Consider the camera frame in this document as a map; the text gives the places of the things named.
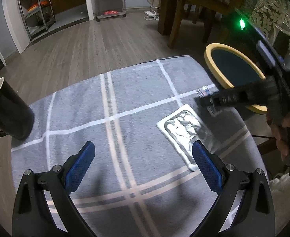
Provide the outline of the person's right hand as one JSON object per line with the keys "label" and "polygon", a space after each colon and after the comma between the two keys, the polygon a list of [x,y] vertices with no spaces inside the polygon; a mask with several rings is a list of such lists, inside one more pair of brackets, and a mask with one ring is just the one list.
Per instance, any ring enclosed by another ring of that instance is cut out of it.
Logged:
{"label": "person's right hand", "polygon": [[282,161],[285,161],[289,154],[287,144],[287,129],[290,128],[290,112],[283,118],[281,125],[275,124],[269,110],[266,113],[266,122],[271,129],[272,135],[276,139],[276,147],[281,154]]}

